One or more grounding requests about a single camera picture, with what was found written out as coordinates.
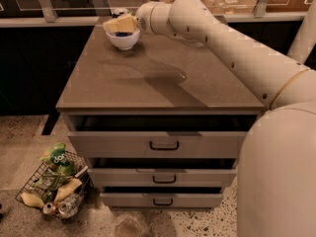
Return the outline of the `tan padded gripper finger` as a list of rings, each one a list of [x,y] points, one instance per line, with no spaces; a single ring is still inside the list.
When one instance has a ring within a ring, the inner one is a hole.
[[[137,25],[133,16],[124,14],[107,20],[103,23],[103,28],[108,33],[134,33]]]

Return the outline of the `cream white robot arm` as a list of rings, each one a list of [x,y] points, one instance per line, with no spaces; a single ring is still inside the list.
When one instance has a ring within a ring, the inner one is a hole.
[[[316,71],[218,21],[200,0],[148,2],[105,21],[208,47],[264,104],[239,159],[237,237],[316,237]]]

